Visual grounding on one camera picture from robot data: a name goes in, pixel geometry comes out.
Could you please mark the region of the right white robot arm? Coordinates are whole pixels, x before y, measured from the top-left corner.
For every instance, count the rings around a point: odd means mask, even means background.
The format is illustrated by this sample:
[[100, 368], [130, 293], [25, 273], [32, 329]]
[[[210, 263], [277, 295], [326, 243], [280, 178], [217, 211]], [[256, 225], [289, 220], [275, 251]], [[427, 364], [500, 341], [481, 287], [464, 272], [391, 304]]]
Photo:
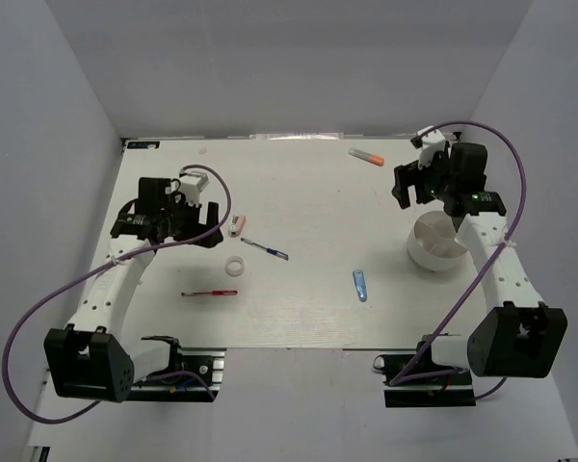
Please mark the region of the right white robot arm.
[[407, 208], [408, 190], [414, 188], [417, 203], [439, 200], [444, 210], [415, 222], [407, 241], [409, 256], [431, 271], [450, 269], [470, 256], [478, 273], [469, 288], [482, 289], [487, 312], [468, 337], [447, 334], [443, 327], [424, 336], [389, 384], [415, 379], [435, 384], [460, 370], [486, 377], [546, 377], [567, 318], [562, 309], [545, 303], [522, 267], [501, 197], [485, 189], [486, 148], [444, 139], [412, 142], [419, 158], [395, 168], [392, 194]]

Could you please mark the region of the red ballpoint pen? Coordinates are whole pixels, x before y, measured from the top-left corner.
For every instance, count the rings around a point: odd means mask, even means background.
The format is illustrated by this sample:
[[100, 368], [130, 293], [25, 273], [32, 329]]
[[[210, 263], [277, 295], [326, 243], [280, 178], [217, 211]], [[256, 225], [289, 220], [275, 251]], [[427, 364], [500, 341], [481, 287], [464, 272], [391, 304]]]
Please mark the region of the red ballpoint pen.
[[196, 296], [235, 296], [238, 294], [236, 290], [214, 290], [214, 291], [203, 291], [203, 292], [182, 292], [180, 295], [183, 297], [196, 297]]

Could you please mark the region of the orange capped highlighter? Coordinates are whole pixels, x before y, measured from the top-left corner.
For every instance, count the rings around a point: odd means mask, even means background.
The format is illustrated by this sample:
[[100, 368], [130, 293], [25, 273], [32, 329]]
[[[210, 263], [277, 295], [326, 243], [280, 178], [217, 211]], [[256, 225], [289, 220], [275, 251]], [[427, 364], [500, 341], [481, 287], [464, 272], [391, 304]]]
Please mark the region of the orange capped highlighter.
[[365, 161], [369, 164], [372, 164], [372, 165], [375, 165], [378, 167], [384, 166], [384, 158], [381, 156], [370, 154], [366, 151], [363, 151], [363, 150], [360, 150], [360, 149], [357, 149], [354, 147], [352, 147], [348, 150], [348, 154], [357, 158], [357, 159]]

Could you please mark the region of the blue ballpoint pen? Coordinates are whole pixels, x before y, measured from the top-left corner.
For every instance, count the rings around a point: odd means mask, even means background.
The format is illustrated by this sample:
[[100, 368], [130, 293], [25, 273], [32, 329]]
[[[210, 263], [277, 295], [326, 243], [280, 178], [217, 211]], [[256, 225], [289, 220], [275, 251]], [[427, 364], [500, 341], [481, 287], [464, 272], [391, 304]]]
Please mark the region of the blue ballpoint pen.
[[249, 245], [249, 246], [252, 246], [252, 247], [257, 248], [259, 250], [262, 250], [262, 251], [264, 251], [270, 255], [273, 255], [279, 259], [282, 259], [284, 261], [289, 260], [289, 256], [280, 250], [276, 250], [276, 249], [273, 249], [271, 247], [267, 247], [263, 244], [256, 243], [256, 242], [254, 242], [250, 239], [247, 239], [247, 238], [241, 238], [240, 241], [246, 245]]

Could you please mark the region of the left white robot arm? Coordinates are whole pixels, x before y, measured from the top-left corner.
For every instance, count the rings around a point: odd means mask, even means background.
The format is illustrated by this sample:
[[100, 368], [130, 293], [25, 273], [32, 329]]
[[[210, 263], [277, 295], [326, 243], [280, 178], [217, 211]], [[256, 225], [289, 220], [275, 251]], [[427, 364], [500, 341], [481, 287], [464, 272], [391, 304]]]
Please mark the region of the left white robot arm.
[[156, 376], [172, 384], [184, 373], [179, 342], [151, 335], [122, 342], [128, 307], [146, 268], [163, 243], [212, 248], [223, 241], [219, 205], [201, 206], [209, 183], [203, 171], [175, 178], [142, 177], [137, 196], [118, 211], [105, 257], [109, 267], [93, 279], [66, 327], [52, 328], [44, 351], [56, 394], [123, 402], [133, 385]]

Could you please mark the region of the blue correction tape dispenser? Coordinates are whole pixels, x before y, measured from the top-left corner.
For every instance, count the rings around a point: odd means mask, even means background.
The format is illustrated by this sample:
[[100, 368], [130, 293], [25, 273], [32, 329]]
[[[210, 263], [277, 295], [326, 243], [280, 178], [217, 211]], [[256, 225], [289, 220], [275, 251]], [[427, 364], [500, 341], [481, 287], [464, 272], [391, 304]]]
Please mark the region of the blue correction tape dispenser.
[[365, 275], [362, 269], [356, 269], [353, 271], [353, 281], [355, 284], [358, 300], [360, 302], [366, 302], [368, 299], [368, 293]]

